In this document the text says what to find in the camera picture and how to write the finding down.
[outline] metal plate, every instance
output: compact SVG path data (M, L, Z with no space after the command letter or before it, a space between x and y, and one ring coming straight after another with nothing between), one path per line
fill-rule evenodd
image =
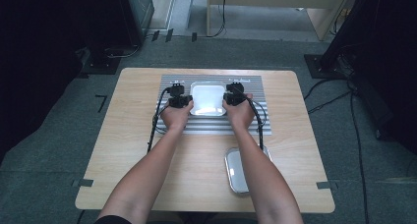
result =
M264 146L264 154L271 160L266 146ZM249 189L243 172L239 148L233 147L227 150L224 160L226 162L230 188L237 194L248 193Z
M221 82L195 82L191 84L190 94L193 95L194 107L192 115L221 116L226 113L222 106L226 84Z

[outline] forearm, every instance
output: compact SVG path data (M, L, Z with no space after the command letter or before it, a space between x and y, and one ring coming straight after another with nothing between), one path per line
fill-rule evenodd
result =
M298 204L275 165L246 129L234 127L246 182L260 223L302 223Z
M100 216L119 215L145 223L168 173L182 130L169 130L119 182Z

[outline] white container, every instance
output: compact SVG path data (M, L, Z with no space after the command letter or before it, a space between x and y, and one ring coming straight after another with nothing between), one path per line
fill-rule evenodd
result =
M226 113L222 106L226 84L221 82L195 82L191 84L190 94L194 107L190 113L199 116L221 116Z

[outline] black mount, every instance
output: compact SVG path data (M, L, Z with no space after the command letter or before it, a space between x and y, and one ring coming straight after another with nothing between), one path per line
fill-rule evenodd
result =
M223 94L223 99L226 100L227 104L236 106L246 99L243 93L244 89L241 83L228 84L226 86L227 91Z
M183 95L184 86L180 84L173 84L168 90L168 93L171 95L168 99L169 106L174 108L183 108L187 106L191 100L193 100L192 95Z
M121 58L92 58L92 55L88 50L84 51L83 68L81 69L80 75L115 75ZM122 55L123 51L114 50L113 55Z
M346 79L343 74L335 70L338 66L331 69L324 68L321 63L322 57L323 55L304 55L304 60L309 67L310 75L313 79Z

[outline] black sleeve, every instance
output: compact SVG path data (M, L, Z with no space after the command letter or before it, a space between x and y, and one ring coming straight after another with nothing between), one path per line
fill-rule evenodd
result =
M130 221L123 217L108 215L100 217L94 222L94 224L132 224Z

